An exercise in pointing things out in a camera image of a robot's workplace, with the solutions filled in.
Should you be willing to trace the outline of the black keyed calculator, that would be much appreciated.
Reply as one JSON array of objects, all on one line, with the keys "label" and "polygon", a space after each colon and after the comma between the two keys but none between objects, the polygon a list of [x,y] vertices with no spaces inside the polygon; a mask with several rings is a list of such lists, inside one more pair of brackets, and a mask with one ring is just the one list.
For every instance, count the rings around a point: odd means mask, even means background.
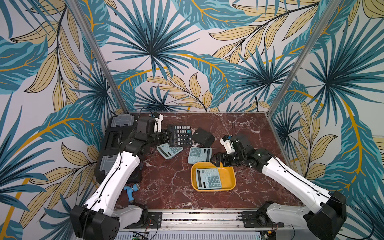
[{"label": "black keyed calculator", "polygon": [[168,125],[168,136],[170,147],[191,147],[192,128],[187,125]]}]

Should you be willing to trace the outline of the yellow plastic tray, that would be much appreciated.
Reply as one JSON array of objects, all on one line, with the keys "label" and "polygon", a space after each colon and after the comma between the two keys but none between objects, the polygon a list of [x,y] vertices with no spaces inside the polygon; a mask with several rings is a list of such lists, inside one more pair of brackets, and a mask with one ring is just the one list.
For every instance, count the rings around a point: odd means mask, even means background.
[{"label": "yellow plastic tray", "polygon": [[[220,173],[220,178],[222,182],[222,188],[218,190],[199,190],[197,187],[197,179],[196,179],[196,169],[211,169],[217,168]],[[191,169],[191,181],[193,188],[198,192],[226,192],[231,191],[236,186],[236,177],[233,167],[215,167],[212,163],[209,162],[201,162],[192,165]]]}]

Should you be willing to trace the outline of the large teal calculator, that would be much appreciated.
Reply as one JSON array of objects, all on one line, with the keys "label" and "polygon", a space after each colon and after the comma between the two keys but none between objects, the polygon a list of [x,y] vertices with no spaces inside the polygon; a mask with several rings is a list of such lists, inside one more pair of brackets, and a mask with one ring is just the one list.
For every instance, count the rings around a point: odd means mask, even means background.
[{"label": "large teal calculator", "polygon": [[218,190],[222,188],[220,173],[217,168],[196,169],[196,179],[199,190]]}]

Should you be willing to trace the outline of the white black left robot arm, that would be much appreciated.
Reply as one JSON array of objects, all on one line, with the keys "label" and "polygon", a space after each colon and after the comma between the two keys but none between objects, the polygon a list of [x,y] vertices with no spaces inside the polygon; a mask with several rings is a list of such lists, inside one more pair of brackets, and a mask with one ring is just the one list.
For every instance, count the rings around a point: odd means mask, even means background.
[{"label": "white black left robot arm", "polygon": [[151,147],[165,142],[162,121],[161,114],[139,117],[135,129],[119,144],[117,159],[96,192],[82,206],[74,206],[70,212],[77,238],[113,240],[120,230],[144,221],[147,216],[144,205],[133,203],[118,211],[115,205],[129,177],[139,166],[140,157],[146,155]]}]

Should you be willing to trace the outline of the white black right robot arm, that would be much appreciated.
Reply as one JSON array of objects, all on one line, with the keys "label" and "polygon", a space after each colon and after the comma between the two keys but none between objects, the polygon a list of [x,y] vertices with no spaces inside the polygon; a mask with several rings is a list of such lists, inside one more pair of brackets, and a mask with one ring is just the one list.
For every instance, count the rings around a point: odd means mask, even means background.
[{"label": "white black right robot arm", "polygon": [[306,227],[320,240],[333,240],[347,219],[347,199],[339,191],[333,193],[310,182],[266,149],[254,148],[244,135],[224,136],[220,140],[223,153],[212,155],[217,167],[249,167],[275,180],[295,195],[303,209],[265,204],[267,218],[276,223]]}]

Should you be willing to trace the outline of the small teal calculator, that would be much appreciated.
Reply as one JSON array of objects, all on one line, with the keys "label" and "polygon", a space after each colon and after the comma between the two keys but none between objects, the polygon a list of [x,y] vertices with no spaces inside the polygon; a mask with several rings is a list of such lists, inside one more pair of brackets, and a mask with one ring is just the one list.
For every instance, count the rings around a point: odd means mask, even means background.
[{"label": "small teal calculator", "polygon": [[158,152],[166,159],[172,159],[184,150],[183,147],[170,147],[168,143],[157,146]]}]

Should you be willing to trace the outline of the black upside-down calculator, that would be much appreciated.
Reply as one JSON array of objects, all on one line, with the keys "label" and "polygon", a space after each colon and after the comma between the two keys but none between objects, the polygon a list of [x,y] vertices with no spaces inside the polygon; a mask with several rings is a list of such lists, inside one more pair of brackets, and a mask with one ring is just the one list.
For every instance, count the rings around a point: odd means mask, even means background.
[{"label": "black upside-down calculator", "polygon": [[210,148],[214,141],[215,137],[210,132],[207,132],[206,130],[202,128],[198,128],[192,135],[192,140],[201,145],[203,148]]}]

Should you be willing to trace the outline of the black plastic toolbox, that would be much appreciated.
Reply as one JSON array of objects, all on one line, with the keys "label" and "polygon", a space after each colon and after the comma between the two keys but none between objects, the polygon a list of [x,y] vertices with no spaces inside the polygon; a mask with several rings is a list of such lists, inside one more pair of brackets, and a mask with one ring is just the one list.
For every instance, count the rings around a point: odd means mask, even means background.
[{"label": "black plastic toolbox", "polygon": [[108,121],[94,176],[101,184],[112,169],[119,154],[119,143],[126,140],[134,129],[137,116],[125,114],[111,117]]}]

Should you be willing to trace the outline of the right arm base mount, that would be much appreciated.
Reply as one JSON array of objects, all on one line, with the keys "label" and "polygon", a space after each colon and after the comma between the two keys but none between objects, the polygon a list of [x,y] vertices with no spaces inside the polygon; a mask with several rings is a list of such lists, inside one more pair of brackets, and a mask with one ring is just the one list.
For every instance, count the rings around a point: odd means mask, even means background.
[{"label": "right arm base mount", "polygon": [[272,230],[283,228],[284,223],[273,222],[266,213],[262,212],[241,212],[237,217],[245,228],[270,228]]}]

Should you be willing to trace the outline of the aluminium front rail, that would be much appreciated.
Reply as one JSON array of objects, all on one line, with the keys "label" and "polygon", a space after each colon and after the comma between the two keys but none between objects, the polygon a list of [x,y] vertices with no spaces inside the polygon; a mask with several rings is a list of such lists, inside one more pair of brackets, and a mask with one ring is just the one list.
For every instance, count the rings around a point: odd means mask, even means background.
[{"label": "aluminium front rail", "polygon": [[122,229],[114,240],[315,240],[304,227],[284,223],[283,228],[245,228],[237,217],[247,209],[148,210],[162,212],[158,229]]}]

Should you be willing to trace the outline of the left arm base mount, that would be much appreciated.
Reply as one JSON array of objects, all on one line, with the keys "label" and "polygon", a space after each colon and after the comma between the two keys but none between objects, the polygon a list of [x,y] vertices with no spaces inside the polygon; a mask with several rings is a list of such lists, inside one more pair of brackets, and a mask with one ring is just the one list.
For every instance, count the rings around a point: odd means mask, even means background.
[{"label": "left arm base mount", "polygon": [[162,226],[162,218],[162,212],[148,212],[139,222],[127,226],[126,229],[158,229]]}]

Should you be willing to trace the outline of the left aluminium corner post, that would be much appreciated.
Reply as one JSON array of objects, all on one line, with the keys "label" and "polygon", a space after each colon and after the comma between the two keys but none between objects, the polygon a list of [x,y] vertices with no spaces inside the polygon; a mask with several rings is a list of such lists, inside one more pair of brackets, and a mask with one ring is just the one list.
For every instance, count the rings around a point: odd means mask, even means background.
[{"label": "left aluminium corner post", "polygon": [[102,55],[101,49],[100,49],[100,47],[97,43],[97,40],[96,40],[92,30],[91,30],[91,26],[89,26],[89,24],[87,22],[86,16],[84,15],[84,13],[82,11],[79,2],[75,1],[75,0],[68,0],[67,2],[69,4],[69,7],[72,10],[72,13],[75,17],[75,20],[79,24],[81,30],[83,31],[83,34],[85,35],[86,40],[89,43],[91,51],[95,55],[95,59],[98,62],[99,67],[102,69],[102,72],[103,72],[104,76],[106,77],[106,80],[107,80],[108,84],[110,85],[110,88],[117,99],[118,105],[123,110],[124,114],[128,114],[129,110],[128,110],[128,108],[125,104],[125,101],[123,100],[121,94],[119,93],[119,90],[118,90],[117,84],[114,80],[114,77],[113,77],[113,75],[112,75],[112,73],[111,73],[111,71],[107,65],[107,62],[104,59],[104,56]]}]

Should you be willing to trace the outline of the aluminium corner post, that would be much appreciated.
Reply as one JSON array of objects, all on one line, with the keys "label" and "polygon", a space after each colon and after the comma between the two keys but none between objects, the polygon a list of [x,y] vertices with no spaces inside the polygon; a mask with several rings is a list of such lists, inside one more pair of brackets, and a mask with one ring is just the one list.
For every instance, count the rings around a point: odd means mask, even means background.
[{"label": "aluminium corner post", "polygon": [[302,51],[296,58],[296,61],[294,62],[294,65],[292,69],[290,70],[287,78],[283,82],[280,90],[276,94],[276,97],[270,107],[270,109],[267,111],[266,115],[268,118],[271,118],[275,112],[277,111],[279,102],[284,97],[285,92],[287,91],[288,87],[291,85],[294,77],[296,76],[298,70],[300,69],[301,65],[303,64],[306,57],[310,54],[311,50],[315,46],[315,43],[317,40],[321,37],[323,34],[323,31],[327,27],[329,21],[333,17],[334,13],[337,12],[340,7],[340,4],[343,4],[344,1],[330,1],[328,5],[326,5],[326,8],[324,10],[324,13],[319,17],[319,22],[315,25],[313,32],[309,35],[309,38],[305,45],[303,46]]},{"label": "aluminium corner post", "polygon": [[128,114],[129,110],[128,110],[128,108],[125,104],[125,101],[123,100],[121,94],[119,93],[119,90],[118,90],[117,84],[114,80],[114,77],[113,77],[113,75],[112,75],[112,73],[111,73],[111,71],[107,65],[107,62],[104,59],[104,56],[102,55],[101,49],[100,49],[100,47],[97,43],[97,40],[96,40],[92,30],[91,30],[91,26],[89,26],[89,24],[87,22],[86,16],[84,15],[84,13],[82,11],[79,2],[75,1],[75,0],[68,0],[67,2],[69,4],[69,7],[72,10],[72,13],[75,17],[75,20],[79,24],[81,30],[83,31],[83,34],[85,35],[86,40],[89,43],[91,51],[95,55],[95,59],[98,62],[99,67],[102,69],[102,72],[103,72],[104,76],[106,77],[106,80],[107,80],[108,84],[110,85],[110,88],[117,99],[118,105],[123,110],[124,114]]}]

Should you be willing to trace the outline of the right aluminium corner post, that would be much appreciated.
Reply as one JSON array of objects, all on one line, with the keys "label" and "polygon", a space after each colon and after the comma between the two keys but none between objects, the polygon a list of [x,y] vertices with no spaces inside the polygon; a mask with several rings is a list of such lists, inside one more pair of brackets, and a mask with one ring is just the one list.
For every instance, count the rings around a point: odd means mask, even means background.
[{"label": "right aluminium corner post", "polygon": [[298,70],[300,69],[301,65],[303,64],[306,57],[310,54],[311,50],[315,46],[315,43],[317,40],[321,37],[323,34],[323,31],[327,27],[329,21],[333,17],[334,13],[337,12],[340,7],[340,4],[343,4],[344,1],[330,1],[328,5],[326,5],[326,8],[324,10],[324,13],[319,17],[319,22],[315,25],[313,32],[309,35],[309,38],[305,45],[303,46],[302,51],[296,58],[296,61],[294,62],[294,65],[292,69],[290,70],[287,78],[283,82],[280,90],[276,94],[276,97],[270,107],[270,109],[267,111],[266,115],[268,118],[271,118],[275,112],[277,111],[279,102],[284,97],[285,92],[287,91],[288,87],[291,85],[294,77],[296,76]]}]

